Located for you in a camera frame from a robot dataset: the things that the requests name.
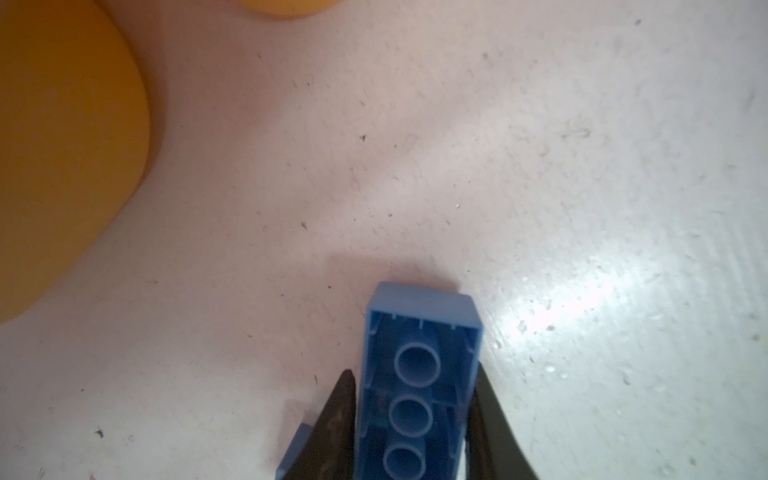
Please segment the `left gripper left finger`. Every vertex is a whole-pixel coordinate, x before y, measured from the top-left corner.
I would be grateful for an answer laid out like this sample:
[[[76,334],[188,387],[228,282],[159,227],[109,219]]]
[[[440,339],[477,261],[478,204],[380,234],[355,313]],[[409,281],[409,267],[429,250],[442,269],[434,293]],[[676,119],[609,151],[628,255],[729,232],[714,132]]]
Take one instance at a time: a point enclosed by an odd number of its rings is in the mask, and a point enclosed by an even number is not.
[[[339,376],[313,432],[283,479],[352,479],[355,459],[356,381]]]

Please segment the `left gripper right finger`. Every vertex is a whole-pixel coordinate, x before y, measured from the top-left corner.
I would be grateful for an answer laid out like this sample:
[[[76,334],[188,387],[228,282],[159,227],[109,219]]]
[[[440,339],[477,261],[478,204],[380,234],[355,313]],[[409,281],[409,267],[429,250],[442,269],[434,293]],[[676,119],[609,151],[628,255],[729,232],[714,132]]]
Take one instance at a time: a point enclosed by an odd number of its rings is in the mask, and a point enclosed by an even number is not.
[[[521,450],[482,364],[466,432],[468,480],[538,480]]]

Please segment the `blue lego brick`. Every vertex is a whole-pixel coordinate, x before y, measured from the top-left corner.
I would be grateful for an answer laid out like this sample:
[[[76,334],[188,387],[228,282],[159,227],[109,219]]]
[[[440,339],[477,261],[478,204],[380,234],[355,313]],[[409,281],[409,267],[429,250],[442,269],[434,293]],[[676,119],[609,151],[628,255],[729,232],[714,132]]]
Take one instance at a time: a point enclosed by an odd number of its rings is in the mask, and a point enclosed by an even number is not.
[[[277,467],[276,474],[275,474],[276,480],[282,480],[285,477],[287,472],[292,467],[293,463],[301,454],[312,432],[313,432],[312,425],[301,423],[298,426],[290,444],[288,445],[288,448],[286,449]]]
[[[453,479],[483,325],[468,295],[382,282],[366,311],[357,479]]]

